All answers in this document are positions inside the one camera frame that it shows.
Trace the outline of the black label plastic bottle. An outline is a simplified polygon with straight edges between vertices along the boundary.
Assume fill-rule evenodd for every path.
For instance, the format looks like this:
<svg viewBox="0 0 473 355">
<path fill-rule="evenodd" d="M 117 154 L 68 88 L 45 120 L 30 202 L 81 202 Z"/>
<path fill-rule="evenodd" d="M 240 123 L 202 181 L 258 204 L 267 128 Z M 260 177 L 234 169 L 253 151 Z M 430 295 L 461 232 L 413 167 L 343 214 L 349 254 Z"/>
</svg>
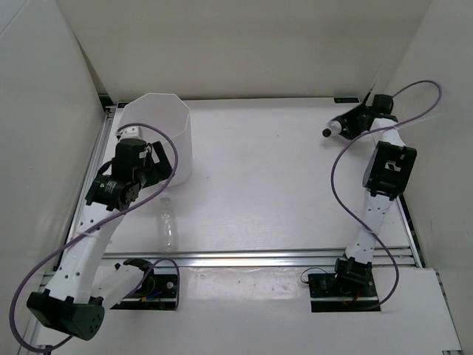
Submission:
<svg viewBox="0 0 473 355">
<path fill-rule="evenodd" d="M 327 122 L 326 127 L 322 130 L 322 136 L 328 138 L 334 135 L 343 135 L 345 128 L 346 122 L 343 118 L 334 118 Z"/>
</svg>

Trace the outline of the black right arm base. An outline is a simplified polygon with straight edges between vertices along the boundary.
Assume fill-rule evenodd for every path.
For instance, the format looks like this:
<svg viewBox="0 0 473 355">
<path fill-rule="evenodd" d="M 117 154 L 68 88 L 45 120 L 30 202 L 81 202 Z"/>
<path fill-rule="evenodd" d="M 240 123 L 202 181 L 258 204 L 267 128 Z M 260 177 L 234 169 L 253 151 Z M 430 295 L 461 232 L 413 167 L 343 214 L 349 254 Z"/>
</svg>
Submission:
<svg viewBox="0 0 473 355">
<path fill-rule="evenodd" d="M 314 314 L 381 310 L 373 276 L 365 285 L 341 285 L 334 272 L 313 267 L 301 273 L 300 281 L 309 288 L 310 307 Z"/>
</svg>

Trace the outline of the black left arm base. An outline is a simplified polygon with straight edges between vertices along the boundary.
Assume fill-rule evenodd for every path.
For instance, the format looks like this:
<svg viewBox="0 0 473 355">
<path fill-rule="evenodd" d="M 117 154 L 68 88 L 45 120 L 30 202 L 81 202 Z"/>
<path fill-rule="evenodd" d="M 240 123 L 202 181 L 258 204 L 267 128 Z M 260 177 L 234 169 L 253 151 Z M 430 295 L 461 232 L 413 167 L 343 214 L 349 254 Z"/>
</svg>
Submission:
<svg viewBox="0 0 473 355">
<path fill-rule="evenodd" d="M 154 268 L 162 263 L 168 262 L 174 266 L 176 271 L 176 301 L 175 306 L 171 309 L 176 311 L 180 305 L 180 269 L 176 261 L 170 257 L 162 257 L 151 263 L 148 260 L 140 258 L 129 258 L 123 262 L 125 266 L 133 266 L 143 272 L 143 277 L 140 282 L 135 286 L 125 298 L 139 298 L 141 302 L 147 302 L 149 300 L 159 299 L 163 297 L 164 287 L 158 286 L 155 280 L 156 275 L 154 274 Z"/>
</svg>

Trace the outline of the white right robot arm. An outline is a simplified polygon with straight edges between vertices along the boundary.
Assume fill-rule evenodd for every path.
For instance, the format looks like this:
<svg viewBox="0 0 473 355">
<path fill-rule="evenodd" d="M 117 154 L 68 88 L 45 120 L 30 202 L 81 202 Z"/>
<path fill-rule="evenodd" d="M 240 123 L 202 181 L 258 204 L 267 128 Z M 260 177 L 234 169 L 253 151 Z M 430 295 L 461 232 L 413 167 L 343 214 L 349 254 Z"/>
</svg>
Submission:
<svg viewBox="0 0 473 355">
<path fill-rule="evenodd" d="M 392 109 L 393 98 L 378 94 L 370 106 L 359 104 L 329 121 L 324 130 L 326 137 L 340 135 L 352 142 L 369 132 L 380 135 L 362 180 L 365 193 L 359 218 L 361 228 L 346 247 L 345 258 L 336 261 L 336 273 L 332 277 L 334 291 L 343 296 L 369 284 L 374 249 L 377 245 L 384 246 L 379 241 L 384 217 L 393 201 L 404 192 L 417 157 L 416 149 L 408 147 L 395 128 L 398 120 Z"/>
</svg>

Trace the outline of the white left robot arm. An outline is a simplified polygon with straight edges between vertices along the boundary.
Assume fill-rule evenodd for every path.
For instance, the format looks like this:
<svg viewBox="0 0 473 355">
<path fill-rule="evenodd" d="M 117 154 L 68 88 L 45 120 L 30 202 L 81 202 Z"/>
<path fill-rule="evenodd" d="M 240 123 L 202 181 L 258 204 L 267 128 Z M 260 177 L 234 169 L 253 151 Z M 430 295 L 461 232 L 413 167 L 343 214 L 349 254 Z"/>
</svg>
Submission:
<svg viewBox="0 0 473 355">
<path fill-rule="evenodd" d="M 27 307 L 45 327 L 92 339 L 106 311 L 127 297 L 147 297 L 157 290 L 149 261 L 128 259 L 105 280 L 95 274 L 109 241 L 140 190 L 171 177 L 172 167 L 161 142 L 122 138 L 113 159 L 99 168 L 86 194 L 81 231 L 42 292 L 33 292 Z"/>
</svg>

